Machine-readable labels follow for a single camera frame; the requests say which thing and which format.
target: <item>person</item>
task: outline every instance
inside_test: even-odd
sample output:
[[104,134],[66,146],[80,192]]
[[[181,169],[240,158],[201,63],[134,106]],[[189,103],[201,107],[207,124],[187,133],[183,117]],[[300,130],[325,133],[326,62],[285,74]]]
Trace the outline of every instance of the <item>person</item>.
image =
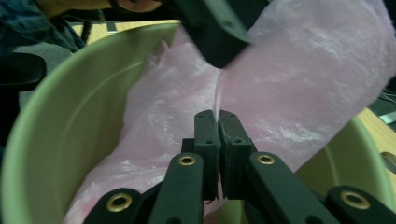
[[72,52],[84,43],[59,16],[71,9],[91,10],[114,7],[133,12],[152,11],[156,0],[2,0],[0,1],[0,58],[18,46],[41,42],[59,45]]

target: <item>pink plastic bag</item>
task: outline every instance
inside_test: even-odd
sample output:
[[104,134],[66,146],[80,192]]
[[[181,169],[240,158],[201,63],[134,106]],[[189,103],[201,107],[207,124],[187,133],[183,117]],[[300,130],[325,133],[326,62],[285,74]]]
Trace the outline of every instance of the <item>pink plastic bag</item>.
[[206,109],[235,113],[258,150],[295,171],[396,72],[394,31],[380,0],[277,0],[249,34],[255,45],[225,70],[177,34],[128,93],[120,144],[87,175],[64,223],[82,223],[113,189],[144,192],[161,182],[181,140],[193,137],[193,116]]

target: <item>table surface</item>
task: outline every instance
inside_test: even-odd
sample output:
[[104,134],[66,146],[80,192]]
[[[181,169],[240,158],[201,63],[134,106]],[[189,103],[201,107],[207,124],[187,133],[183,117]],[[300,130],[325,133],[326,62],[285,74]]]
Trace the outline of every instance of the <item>table surface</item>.
[[[140,21],[140,22],[117,22],[115,26],[117,31],[123,31],[128,29],[133,29],[140,26],[157,24],[157,23],[168,23],[168,22],[177,22],[177,21]],[[78,34],[81,32],[82,26],[76,25],[73,26]],[[105,23],[103,24],[95,24],[92,27],[90,39],[88,44],[111,35],[107,31],[107,26]],[[372,136],[377,149],[379,152],[389,152],[393,155],[396,155],[396,132],[394,132],[391,128],[389,128],[379,117],[377,117],[373,112],[369,109],[364,109],[358,115],[358,117],[362,120],[364,126],[366,127],[369,134]],[[396,174],[390,172],[389,179],[392,183],[393,194],[396,199]]]

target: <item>bucket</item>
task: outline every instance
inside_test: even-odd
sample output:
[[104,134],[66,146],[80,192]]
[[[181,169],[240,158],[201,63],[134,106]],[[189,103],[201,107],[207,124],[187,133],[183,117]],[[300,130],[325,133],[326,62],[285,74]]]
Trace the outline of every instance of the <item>bucket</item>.
[[[152,25],[104,38],[79,51],[40,84],[8,140],[2,176],[4,223],[62,222],[85,175],[118,144],[126,93],[139,79],[144,61],[161,40],[172,41],[177,27]],[[323,178],[338,185],[343,184],[344,174],[358,175],[358,185],[375,182],[373,188],[365,190],[394,208],[387,174],[374,144],[361,125],[354,127],[349,132],[359,140],[340,132],[346,134],[340,146],[349,142],[345,150],[370,157],[359,156],[345,169],[329,167],[334,172],[315,176],[314,182],[323,182]],[[353,147],[361,139],[369,144]],[[343,157],[344,152],[336,153]],[[309,180],[310,172],[304,176]],[[338,182],[332,182],[333,176]],[[232,202],[220,208],[221,222],[244,222],[240,204]]]

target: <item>plastic bag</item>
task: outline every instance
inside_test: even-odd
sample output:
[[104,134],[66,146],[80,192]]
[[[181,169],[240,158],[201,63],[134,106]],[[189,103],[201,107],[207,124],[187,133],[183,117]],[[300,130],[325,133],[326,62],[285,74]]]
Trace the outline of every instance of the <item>plastic bag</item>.
[[238,115],[258,150],[295,171],[396,72],[380,0],[275,0],[249,34],[255,45],[225,70],[207,64],[181,31],[160,58],[150,57],[128,94],[120,144],[87,175],[64,223],[82,223],[113,189],[143,192],[161,182],[182,138],[193,137],[193,116],[206,109]]

